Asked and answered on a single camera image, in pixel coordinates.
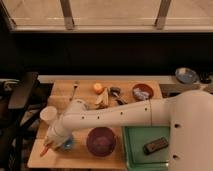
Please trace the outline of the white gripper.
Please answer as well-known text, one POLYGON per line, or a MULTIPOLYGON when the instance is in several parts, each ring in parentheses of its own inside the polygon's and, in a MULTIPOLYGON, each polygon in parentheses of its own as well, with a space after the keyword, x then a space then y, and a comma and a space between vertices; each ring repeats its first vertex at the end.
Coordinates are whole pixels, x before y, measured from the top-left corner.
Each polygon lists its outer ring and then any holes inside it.
POLYGON ((50 146, 53 150, 59 148, 65 150, 63 145, 65 141, 73 137, 58 121, 54 121, 48 128, 44 139, 44 145, 50 146))

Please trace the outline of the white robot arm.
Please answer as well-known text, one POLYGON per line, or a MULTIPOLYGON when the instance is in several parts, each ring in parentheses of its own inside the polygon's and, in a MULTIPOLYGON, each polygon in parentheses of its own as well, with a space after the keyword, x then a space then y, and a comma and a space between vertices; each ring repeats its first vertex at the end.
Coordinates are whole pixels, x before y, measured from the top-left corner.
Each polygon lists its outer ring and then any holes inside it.
POLYGON ((213 171, 213 95, 202 90, 100 110, 76 99, 51 123, 45 141, 57 148, 75 130, 142 125, 170 127, 168 171, 213 171))

